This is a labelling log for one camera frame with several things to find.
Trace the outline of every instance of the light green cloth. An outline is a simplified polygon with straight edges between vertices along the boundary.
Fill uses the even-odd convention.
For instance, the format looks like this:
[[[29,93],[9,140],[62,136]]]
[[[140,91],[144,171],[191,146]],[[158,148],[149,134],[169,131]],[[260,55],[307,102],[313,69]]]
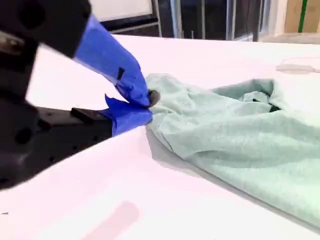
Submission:
[[[320,226],[320,128],[287,110],[269,112],[275,94],[283,104],[274,81],[206,90],[152,74],[147,84],[161,94],[148,128],[170,151]]]

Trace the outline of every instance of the blue tape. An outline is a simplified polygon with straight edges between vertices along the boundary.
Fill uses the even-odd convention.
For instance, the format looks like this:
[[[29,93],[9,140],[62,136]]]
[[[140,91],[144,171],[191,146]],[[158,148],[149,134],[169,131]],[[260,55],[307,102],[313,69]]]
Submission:
[[[93,15],[88,20],[74,59],[106,77],[129,103],[150,105],[147,83],[138,61]]]
[[[105,95],[109,108],[99,111],[104,116],[112,119],[112,136],[117,136],[136,127],[148,124],[152,120],[152,112]]]

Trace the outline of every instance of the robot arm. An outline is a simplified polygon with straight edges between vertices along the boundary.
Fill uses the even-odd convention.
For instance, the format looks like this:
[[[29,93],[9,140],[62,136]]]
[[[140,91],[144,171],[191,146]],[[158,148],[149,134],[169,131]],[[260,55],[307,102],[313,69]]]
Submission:
[[[25,100],[40,43],[104,75],[129,102],[71,111]],[[91,16],[87,0],[10,0],[0,7],[0,190],[152,119],[159,95],[137,60]]]

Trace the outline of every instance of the white table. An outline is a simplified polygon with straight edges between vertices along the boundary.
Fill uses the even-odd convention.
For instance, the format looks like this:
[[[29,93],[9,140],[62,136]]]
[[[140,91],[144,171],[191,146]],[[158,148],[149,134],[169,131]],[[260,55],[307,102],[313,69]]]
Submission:
[[[272,78],[283,59],[320,56],[315,45],[117,36],[142,71],[212,88]],[[41,48],[27,99],[38,106],[103,109],[119,97],[102,76]],[[315,240],[307,224],[254,200],[157,146],[144,127],[91,147],[0,192],[3,240]]]

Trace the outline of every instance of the pink mark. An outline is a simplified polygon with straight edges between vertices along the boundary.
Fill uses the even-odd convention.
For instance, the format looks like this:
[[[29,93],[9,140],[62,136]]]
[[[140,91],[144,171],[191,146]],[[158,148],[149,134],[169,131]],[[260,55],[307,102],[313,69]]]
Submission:
[[[83,240],[114,240],[138,218],[138,208],[132,202],[125,201],[114,211],[111,217],[103,221]]]

